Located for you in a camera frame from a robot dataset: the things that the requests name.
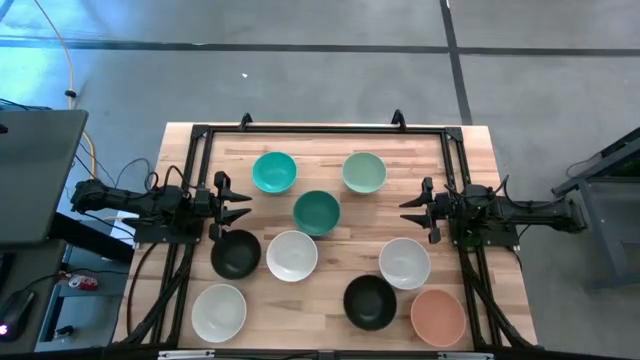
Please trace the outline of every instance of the computer mouse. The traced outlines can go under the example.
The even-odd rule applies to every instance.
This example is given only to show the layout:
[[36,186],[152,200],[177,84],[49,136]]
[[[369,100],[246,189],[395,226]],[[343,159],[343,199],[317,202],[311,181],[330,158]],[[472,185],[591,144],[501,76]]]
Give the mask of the computer mouse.
[[0,341],[14,341],[22,335],[36,293],[18,290],[0,305]]

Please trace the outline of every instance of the concrete floor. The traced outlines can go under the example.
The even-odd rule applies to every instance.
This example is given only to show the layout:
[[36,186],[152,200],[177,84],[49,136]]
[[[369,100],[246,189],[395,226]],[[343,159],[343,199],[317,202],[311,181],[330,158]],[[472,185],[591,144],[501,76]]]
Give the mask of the concrete floor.
[[[639,48],[633,0],[450,0],[464,46]],[[176,42],[446,45],[437,0],[42,0],[65,37]],[[0,35],[52,36],[31,1],[15,1]],[[79,108],[113,174],[155,162],[167,121],[460,124],[448,55],[104,51],[71,53]],[[64,108],[58,49],[0,48],[0,97]],[[462,56],[474,124],[488,125],[510,193],[550,199],[565,168],[637,127],[638,58]],[[86,178],[76,166],[68,184]],[[142,189],[144,168],[122,185]],[[61,210],[68,211],[65,201]],[[640,357],[640,288],[600,293],[606,275],[588,233],[531,228],[524,277],[543,346]]]

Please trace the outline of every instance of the bowl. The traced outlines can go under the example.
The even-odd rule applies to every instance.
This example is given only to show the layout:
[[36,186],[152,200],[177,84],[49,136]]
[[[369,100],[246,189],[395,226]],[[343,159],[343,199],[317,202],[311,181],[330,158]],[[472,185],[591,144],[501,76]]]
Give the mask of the bowl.
[[378,258],[382,276],[401,290],[416,289],[431,273],[431,260],[420,243],[409,238],[397,238],[384,245]]
[[220,343],[234,337],[247,317],[247,302],[242,293],[227,284],[204,290],[193,304],[191,324],[202,340]]
[[462,338],[467,320],[456,298],[442,290],[427,290],[411,304],[411,324],[426,343],[449,347]]
[[318,263],[318,248],[309,235],[285,231],[267,248],[267,266],[282,281],[300,281],[311,274]]
[[326,235],[338,225],[340,204],[328,192],[309,191],[296,201],[293,220],[298,229],[305,234]]
[[384,279],[374,275],[355,278],[343,298],[344,311],[353,325],[363,330],[380,330],[396,315],[396,295]]
[[282,152],[266,153],[253,164],[253,183],[269,194],[287,191],[296,181],[297,174],[296,162]]
[[260,242],[252,233],[232,230],[213,244],[211,265],[223,278],[237,280],[256,269],[261,255]]
[[370,152],[351,154],[342,165],[342,180],[349,189],[359,194],[378,191],[387,180],[384,161]]

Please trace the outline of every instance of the mint green bowl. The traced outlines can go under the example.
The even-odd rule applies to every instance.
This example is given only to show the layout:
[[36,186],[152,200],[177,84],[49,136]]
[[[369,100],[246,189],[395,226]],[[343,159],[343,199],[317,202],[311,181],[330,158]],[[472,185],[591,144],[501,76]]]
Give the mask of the mint green bowl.
[[342,165],[342,180],[352,191],[370,194],[384,185],[387,167],[376,154],[357,152],[351,154]]
[[307,235],[326,235],[338,225],[340,204],[328,192],[309,191],[296,201],[293,220],[298,229]]
[[296,181],[298,168],[293,158],[282,152],[266,153],[253,164],[253,183],[269,194],[281,194]]

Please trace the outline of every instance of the wooden table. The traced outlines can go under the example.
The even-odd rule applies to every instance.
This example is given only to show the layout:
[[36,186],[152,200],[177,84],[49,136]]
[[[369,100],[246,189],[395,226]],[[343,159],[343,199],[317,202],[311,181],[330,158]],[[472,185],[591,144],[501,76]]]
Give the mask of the wooden table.
[[[159,174],[164,174],[170,165],[184,166],[192,125],[167,124],[156,168]],[[500,177],[489,129],[467,126],[463,127],[463,134],[472,181],[496,187]],[[201,158],[202,147],[198,149],[196,159]],[[453,159],[457,159],[455,148],[451,148]],[[298,165],[297,181],[284,195],[266,195],[252,183],[253,163],[268,151],[289,153]],[[384,159],[388,179],[379,192],[356,195],[343,184],[341,166],[354,151],[371,151]],[[454,167],[459,175],[456,160]],[[425,176],[433,177],[436,191],[445,191],[444,169],[440,140],[433,135],[216,134],[208,187],[213,188],[213,173],[224,170],[232,179],[233,191],[253,197],[251,202],[230,206],[253,209],[236,221],[232,229],[251,231],[260,240],[263,256],[258,269],[249,277],[238,281],[222,279],[213,271],[209,260],[213,242],[203,234],[194,256],[179,346],[432,350],[433,347],[422,342],[411,327],[411,302],[424,289],[442,289],[465,305],[459,258],[450,243],[445,222],[439,223],[442,241],[431,245],[427,241],[428,230],[400,218],[400,214],[417,214],[424,209],[400,209],[398,205],[420,193],[420,183]],[[192,183],[196,182],[198,172],[199,161],[196,161]],[[179,184],[175,173],[170,183]],[[462,184],[459,177],[456,183]],[[314,273],[299,283],[279,281],[267,268],[264,256],[267,246],[280,232],[295,229],[291,216],[294,202],[304,192],[314,189],[328,191],[339,199],[342,218],[330,235],[317,239],[319,259]],[[375,332],[360,330],[344,314],[344,290],[357,276],[379,274],[378,254],[387,241],[396,237],[416,239],[427,249],[432,262],[431,275],[422,289],[396,290],[398,312],[387,328]],[[142,267],[133,299],[134,324],[147,313],[158,295],[167,248],[166,245],[157,246]],[[131,273],[144,249],[146,247],[136,251]],[[487,248],[486,253],[496,302],[520,333],[535,343],[522,274],[515,257],[502,248]],[[200,292],[216,283],[228,283],[240,289],[248,303],[248,314],[244,328],[236,337],[222,344],[209,344],[195,334],[191,326],[191,309]],[[114,340],[125,335],[126,300],[123,298]],[[477,303],[482,331],[489,339],[486,311],[479,299]],[[169,305],[166,314],[163,339],[170,328],[173,304]],[[472,349],[469,326],[463,338],[451,349]]]

